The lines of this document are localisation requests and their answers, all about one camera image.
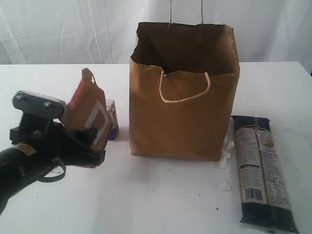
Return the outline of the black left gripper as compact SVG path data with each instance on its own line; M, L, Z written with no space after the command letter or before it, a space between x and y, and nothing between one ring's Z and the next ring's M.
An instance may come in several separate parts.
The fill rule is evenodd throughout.
M66 166L95 168L101 165L106 151L95 151L92 146L98 130L76 130L75 140L65 133L62 124L51 117L23 113L19 126L10 129L12 148L20 154L13 162L17 165L51 165L59 158Z

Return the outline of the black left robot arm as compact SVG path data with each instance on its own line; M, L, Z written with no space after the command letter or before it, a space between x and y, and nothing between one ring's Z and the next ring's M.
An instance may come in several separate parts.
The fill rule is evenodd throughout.
M68 136L53 119L23 114L18 127L10 130L12 146L0 153L0 209L11 197L34 182L63 179L67 166L95 168L104 162L106 151L91 148L96 129L77 130Z

